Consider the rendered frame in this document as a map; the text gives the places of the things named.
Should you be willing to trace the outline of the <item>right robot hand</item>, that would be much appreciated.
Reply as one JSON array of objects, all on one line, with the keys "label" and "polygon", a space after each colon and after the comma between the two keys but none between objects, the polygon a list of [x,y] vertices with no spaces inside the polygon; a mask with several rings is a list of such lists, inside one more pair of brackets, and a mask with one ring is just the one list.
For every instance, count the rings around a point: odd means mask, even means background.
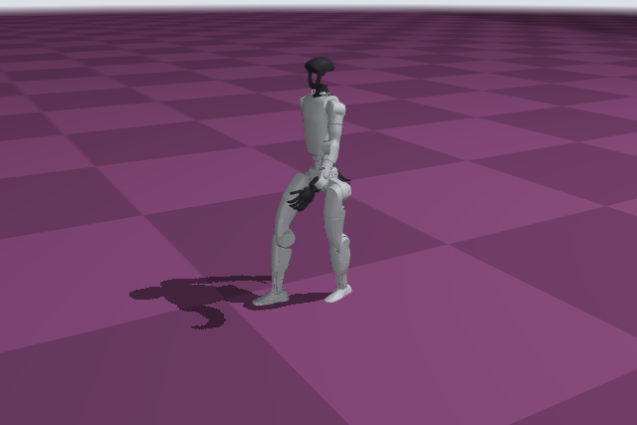
[{"label": "right robot hand", "polygon": [[[338,172],[338,177],[337,177],[337,179],[341,180],[342,182],[350,181],[350,180],[351,180],[351,179],[346,179],[345,177],[343,177],[343,176],[340,174],[340,172],[339,172],[339,171],[337,171],[337,172]],[[344,180],[344,181],[343,181],[343,180]],[[347,182],[346,182],[346,183],[347,183]],[[350,184],[350,183],[348,183],[348,184]]]}]

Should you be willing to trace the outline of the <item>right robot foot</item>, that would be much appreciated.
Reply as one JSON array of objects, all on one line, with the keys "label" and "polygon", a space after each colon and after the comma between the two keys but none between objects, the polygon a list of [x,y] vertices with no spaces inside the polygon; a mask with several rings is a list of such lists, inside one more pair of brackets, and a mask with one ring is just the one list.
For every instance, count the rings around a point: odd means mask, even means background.
[{"label": "right robot foot", "polygon": [[[278,293],[279,292],[280,291],[278,291]],[[280,294],[273,294],[272,291],[269,291],[263,296],[254,299],[252,304],[255,306],[264,306],[264,305],[271,305],[278,302],[287,302],[289,299],[290,299],[289,294],[286,290],[282,290]]]}]

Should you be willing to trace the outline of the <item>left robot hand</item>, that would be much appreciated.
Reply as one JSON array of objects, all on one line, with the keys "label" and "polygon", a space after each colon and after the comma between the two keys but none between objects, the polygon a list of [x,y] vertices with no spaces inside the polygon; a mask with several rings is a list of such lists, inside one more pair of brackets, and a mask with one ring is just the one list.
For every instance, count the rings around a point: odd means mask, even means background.
[{"label": "left robot hand", "polygon": [[[294,203],[296,201],[298,201],[300,198],[300,200],[298,202],[296,202],[293,205],[289,205],[290,207],[293,207],[293,209],[298,210],[298,211],[303,211],[304,209],[307,208],[307,206],[313,201],[314,197],[315,197],[315,193],[319,192],[320,189],[317,189],[315,187],[315,183],[319,180],[319,177],[316,176],[310,183],[309,183],[309,187],[305,187],[302,190],[298,190],[298,191],[293,191],[290,194],[297,194],[300,193],[298,197],[296,197],[294,200],[291,201],[287,201],[288,203]],[[302,202],[303,201],[303,202]],[[302,202],[302,203],[301,203]],[[306,203],[307,202],[307,203]],[[301,203],[301,204],[300,204]],[[305,204],[306,203],[306,204]],[[300,204],[300,205],[299,205]],[[305,205],[304,205],[305,204]],[[299,206],[298,206],[299,205]],[[304,206],[303,206],[304,205]],[[297,206],[297,207],[296,207]],[[303,207],[302,207],[303,206]],[[302,208],[301,208],[302,207]]]}]

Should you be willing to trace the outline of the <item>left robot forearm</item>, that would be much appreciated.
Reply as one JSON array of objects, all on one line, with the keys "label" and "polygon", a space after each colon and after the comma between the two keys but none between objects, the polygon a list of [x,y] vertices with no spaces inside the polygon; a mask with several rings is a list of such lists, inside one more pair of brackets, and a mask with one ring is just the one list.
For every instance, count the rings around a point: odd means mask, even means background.
[{"label": "left robot forearm", "polygon": [[321,164],[319,166],[319,170],[316,175],[319,177],[318,181],[315,183],[315,187],[317,189],[324,188],[325,183],[329,180],[332,167],[336,163],[338,158],[338,152],[339,152],[339,145],[335,141],[330,146],[329,154],[322,156]]}]

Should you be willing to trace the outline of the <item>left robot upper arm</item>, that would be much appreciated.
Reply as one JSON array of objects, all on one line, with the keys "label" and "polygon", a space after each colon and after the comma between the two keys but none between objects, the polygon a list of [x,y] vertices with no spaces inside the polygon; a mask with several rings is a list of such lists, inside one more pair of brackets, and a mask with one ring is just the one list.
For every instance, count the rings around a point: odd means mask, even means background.
[{"label": "left robot upper arm", "polygon": [[342,121],[345,116],[345,105],[335,100],[328,100],[326,107],[326,114],[328,115],[328,136],[329,140],[325,141],[321,150],[324,154],[329,154],[330,146],[333,142],[337,142],[339,145]]}]

